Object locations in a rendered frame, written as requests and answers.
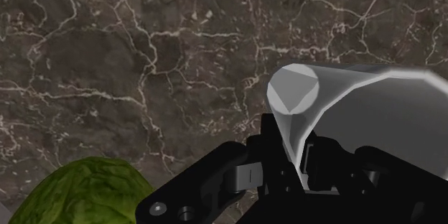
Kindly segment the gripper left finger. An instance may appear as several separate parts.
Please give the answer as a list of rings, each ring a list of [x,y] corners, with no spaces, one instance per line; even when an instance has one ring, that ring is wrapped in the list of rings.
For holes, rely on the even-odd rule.
[[[258,199],[236,224],[294,219],[302,184],[271,113],[262,115],[259,134],[246,143],[221,144],[144,198],[136,207],[136,224],[213,224],[252,189]]]

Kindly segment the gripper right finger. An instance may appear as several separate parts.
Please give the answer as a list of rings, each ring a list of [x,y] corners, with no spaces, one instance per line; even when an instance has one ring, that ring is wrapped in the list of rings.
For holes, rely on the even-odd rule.
[[[336,189],[318,214],[331,223],[448,224],[448,181],[373,146],[353,153],[309,136],[301,172],[311,191]]]

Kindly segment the white tapered cup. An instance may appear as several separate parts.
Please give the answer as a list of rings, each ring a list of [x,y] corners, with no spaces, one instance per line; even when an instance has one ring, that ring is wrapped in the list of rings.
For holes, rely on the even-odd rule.
[[[266,102],[295,167],[316,133],[350,152],[377,147],[448,180],[448,79],[431,70],[292,63],[271,76]]]

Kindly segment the green lettuce head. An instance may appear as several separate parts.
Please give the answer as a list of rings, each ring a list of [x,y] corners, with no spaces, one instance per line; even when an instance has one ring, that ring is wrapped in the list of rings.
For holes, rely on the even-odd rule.
[[[127,161],[86,157],[43,179],[8,224],[136,224],[136,206],[153,191]]]

